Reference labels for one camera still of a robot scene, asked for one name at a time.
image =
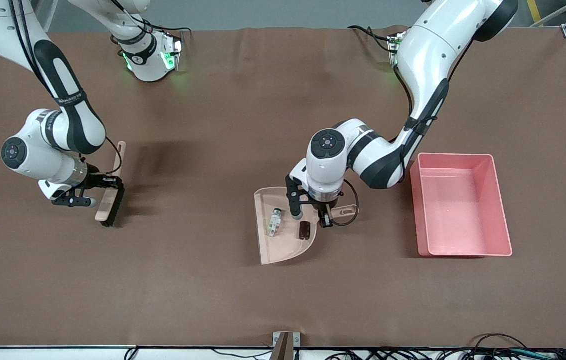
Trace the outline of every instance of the brown fabric surface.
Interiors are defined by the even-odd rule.
[[[109,34],[52,38],[109,136],[128,143],[127,194],[120,227],[102,228],[95,209],[50,205],[0,159],[1,345],[255,346],[291,330],[306,346],[464,346],[501,332],[566,347],[559,29],[475,43],[419,148],[494,155],[512,257],[418,256],[409,179],[373,191],[350,173],[359,220],[271,266],[258,258],[253,193],[284,186],[312,135],[339,121],[399,132],[407,100],[387,53],[352,30],[195,32],[182,72],[146,84]],[[54,106],[0,58],[0,149]],[[88,157],[101,170],[113,160],[109,145]]]

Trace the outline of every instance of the pink container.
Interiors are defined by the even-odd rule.
[[[511,256],[492,155],[419,153],[411,167],[421,256]]]

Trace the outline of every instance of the white robotic arm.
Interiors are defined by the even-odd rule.
[[[150,0],[68,0],[93,16],[112,33],[123,49],[127,67],[142,82],[156,82],[176,70],[181,55],[181,39],[154,30],[138,14]]]
[[[348,168],[372,189],[402,182],[407,164],[448,95],[455,61],[470,41],[488,41],[502,32],[518,7],[517,0],[434,0],[413,27],[393,39],[394,72],[410,104],[401,132],[387,141],[358,119],[317,132],[306,158],[286,178],[292,216],[300,219],[301,205],[313,205],[321,226],[331,227],[331,208]],[[302,201],[305,195],[308,200]]]
[[[100,173],[72,154],[97,151],[106,140],[105,126],[27,0],[0,0],[0,57],[32,71],[60,107],[38,109],[27,117],[25,126],[2,146],[5,165],[39,180],[41,191],[55,205],[91,207],[96,201],[83,197],[83,191],[123,189],[120,178]],[[77,189],[80,196],[75,196]]]

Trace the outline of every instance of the cable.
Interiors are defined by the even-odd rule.
[[[386,355],[386,359],[392,358],[393,360],[400,360],[399,358],[396,358],[394,356],[394,355],[399,355],[399,356],[401,356],[405,359],[409,359],[409,360],[432,360],[432,358],[430,358],[429,356],[425,355],[424,353],[416,350],[415,348],[390,348],[390,347],[383,346],[383,347],[379,348],[379,351],[382,351]],[[418,358],[418,356],[414,355],[414,353],[422,356],[423,358]]]
[[[210,350],[212,350],[213,352],[215,352],[215,353],[217,353],[217,354],[219,354],[219,355],[231,356],[231,357],[233,357],[233,358],[239,358],[239,359],[256,359],[256,358],[258,358],[259,356],[265,356],[265,355],[268,355],[268,354],[271,354],[271,353],[272,353],[272,351],[270,350],[270,351],[268,351],[268,352],[260,353],[260,354],[258,354],[258,355],[241,356],[241,355],[237,355],[237,354],[235,354],[235,353],[225,353],[225,352],[221,352],[221,351],[218,351],[218,350],[216,350],[216,349],[210,349]]]
[[[359,203],[359,194],[357,193],[356,189],[354,189],[354,186],[352,185],[351,182],[349,182],[347,180],[347,178],[343,179],[343,182],[345,182],[345,184],[349,185],[350,189],[352,189],[352,192],[354,193],[354,200],[356,201],[356,211],[354,212],[354,216],[352,216],[351,219],[349,219],[348,222],[346,223],[338,223],[334,220],[332,220],[331,222],[336,225],[336,226],[348,226],[351,223],[354,223],[354,221],[357,219],[357,217],[359,216],[359,211],[361,209],[361,205]]]
[[[410,116],[412,114],[413,109],[414,109],[414,105],[412,103],[412,96],[410,95],[410,91],[407,88],[407,85],[405,84],[403,78],[401,77],[401,73],[398,70],[398,65],[395,65],[393,70],[394,70],[396,77],[399,80],[399,83],[401,83],[401,86],[405,91],[405,95],[407,96],[407,101],[409,103],[409,113],[407,114],[407,116]]]
[[[116,169],[112,170],[112,171],[107,171],[107,172],[95,172],[95,173],[91,173],[90,175],[98,175],[98,176],[105,176],[105,175],[110,175],[110,174],[114,174],[117,171],[119,171],[119,169],[121,168],[121,166],[123,166],[123,157],[121,156],[121,151],[119,151],[119,148],[114,145],[114,142],[107,136],[105,136],[105,140],[107,140],[111,145],[112,148],[114,148],[114,151],[116,151],[116,155],[118,155],[118,166],[116,167]]]
[[[374,34],[374,31],[372,31],[372,27],[368,26],[367,29],[364,29],[363,27],[360,27],[358,25],[352,25],[352,26],[347,27],[347,29],[361,30],[361,32],[364,32],[367,36],[372,37],[372,39],[374,39],[374,41],[377,43],[379,48],[385,50],[388,53],[392,53],[392,54],[397,53],[396,50],[390,50],[389,48],[386,48],[385,46],[383,46],[383,44],[381,44],[380,41],[388,41],[388,38],[384,38],[383,36],[379,36],[377,34]]]
[[[459,67],[459,64],[461,64],[461,61],[463,60],[463,58],[466,56],[466,54],[468,53],[469,48],[472,46],[472,44],[475,42],[475,39],[471,39],[470,43],[467,44],[467,46],[465,47],[465,49],[463,50],[463,53],[461,54],[461,57],[458,58],[458,61],[456,62],[456,64],[454,65],[454,68],[452,69],[452,72],[449,74],[449,78],[447,79],[448,82],[452,81],[452,76],[454,76],[454,73],[456,73],[457,68]]]
[[[379,39],[379,40],[382,40],[382,41],[388,41],[387,37],[384,38],[383,36],[379,36],[379,35],[374,34],[374,32],[372,32],[372,27],[370,27],[370,26],[368,26],[367,29],[365,29],[365,28],[363,28],[359,25],[352,25],[352,26],[348,26],[347,29],[361,30],[361,32],[364,32],[367,36],[374,37],[375,39]],[[399,34],[399,32],[397,32],[395,34],[388,35],[388,36],[391,37],[391,36],[394,36],[396,34]]]
[[[163,27],[163,26],[159,26],[159,25],[154,25],[153,23],[149,22],[148,20],[146,20],[144,18],[139,20],[139,19],[135,18],[134,16],[132,16],[132,14],[130,14],[130,12],[128,10],[126,10],[125,7],[123,7],[123,5],[121,5],[121,3],[118,2],[118,0],[110,0],[110,2],[112,2],[114,4],[114,6],[116,6],[120,11],[122,11],[130,19],[132,19],[132,21],[134,22],[136,27],[141,29],[141,31],[146,33],[146,34],[152,34],[152,32],[146,30],[145,27],[150,27],[151,29],[155,29],[155,30],[171,30],[171,31],[175,31],[175,32],[176,31],[182,31],[182,30],[188,30],[190,34],[192,33],[192,29],[190,29],[189,27]]]
[[[367,28],[368,32],[370,33],[370,35],[372,36],[372,39],[374,39],[374,41],[378,44],[379,48],[387,51],[388,53],[392,53],[392,54],[396,54],[397,51],[396,50],[390,50],[389,48],[386,48],[385,46],[383,46],[383,44],[381,44],[381,42],[379,41],[379,37],[376,34],[374,34],[374,32],[372,31],[371,27]]]
[[[438,119],[438,117],[436,116],[430,116],[430,117],[426,117],[420,121],[418,121],[417,123],[414,124],[414,126],[412,126],[411,129],[412,133],[411,135],[409,135],[409,137],[412,137],[413,135],[417,135],[417,136],[422,136],[420,135],[418,132],[416,132],[416,128],[419,127],[419,125],[427,123],[428,121],[436,121]],[[407,141],[405,141],[405,144],[409,144],[410,143],[410,138],[408,137]],[[407,176],[407,166],[405,165],[405,156],[407,155],[407,153],[404,153],[405,151],[405,145],[401,145],[401,152],[400,152],[400,157],[401,157],[401,179],[399,180],[398,184],[404,182],[405,177]]]
[[[519,343],[523,348],[525,348],[525,349],[528,348],[527,346],[525,346],[525,344],[523,344],[523,342],[518,340],[516,337],[506,335],[505,333],[488,333],[487,335],[485,335],[484,337],[481,337],[481,339],[479,339],[479,341],[476,342],[476,345],[474,346],[474,349],[473,349],[473,352],[472,352],[472,360],[476,360],[477,350],[479,349],[479,346],[481,345],[481,343],[484,340],[489,339],[489,338],[493,338],[493,337],[508,338],[510,340],[514,340],[515,342]]]
[[[129,349],[128,351],[125,352],[125,356],[123,356],[123,360],[134,360],[134,358],[137,357],[139,350],[140,349],[138,346]]]
[[[373,359],[378,359],[378,360],[384,360],[383,357],[381,357],[381,355],[379,354],[378,351],[376,350],[370,350],[369,351],[369,356],[365,358],[365,360],[373,360]]]
[[[363,358],[358,356],[352,349],[347,349],[345,352],[334,353],[333,355],[326,357],[325,360],[346,360],[348,356],[351,360],[363,360]]]
[[[9,4],[9,10],[11,11],[11,18],[14,22],[14,27],[16,29],[16,34],[18,36],[18,41],[20,42],[20,47],[23,50],[23,54],[25,55],[25,59],[27,60],[27,63],[29,64],[30,68],[32,69],[32,73],[34,73],[34,75],[36,75],[36,78],[39,80],[39,82],[41,82],[41,84],[43,84],[43,86],[45,87],[45,89],[47,90],[47,92],[50,93],[50,95],[52,95],[52,91],[50,91],[50,88],[48,87],[48,84],[45,82],[45,80],[43,79],[43,75],[41,75],[41,70],[39,69],[38,64],[36,64],[36,59],[34,57],[34,50],[32,49],[32,41],[30,39],[30,33],[28,30],[28,24],[25,18],[25,11],[23,10],[23,2],[22,0],[17,0],[18,3],[18,8],[20,10],[20,15],[21,15],[21,21],[23,22],[23,33],[25,34],[25,37],[27,38],[27,43],[29,45],[29,47],[26,47],[25,45],[25,41],[23,39],[23,33],[21,32],[21,25],[19,24],[17,15],[16,15],[16,9],[14,7],[14,0],[9,0],[8,4]]]

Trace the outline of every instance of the dustpan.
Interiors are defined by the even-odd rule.
[[[319,212],[312,205],[303,205],[303,218],[295,220],[290,214],[290,203],[285,187],[266,187],[254,193],[256,206],[256,226],[258,230],[258,249],[261,265],[285,262],[305,253],[317,237]],[[281,224],[276,236],[267,235],[268,225],[274,208],[282,210]],[[337,220],[351,217],[356,212],[356,205],[336,207],[331,211],[332,218]],[[310,238],[298,239],[301,221],[310,223]]]

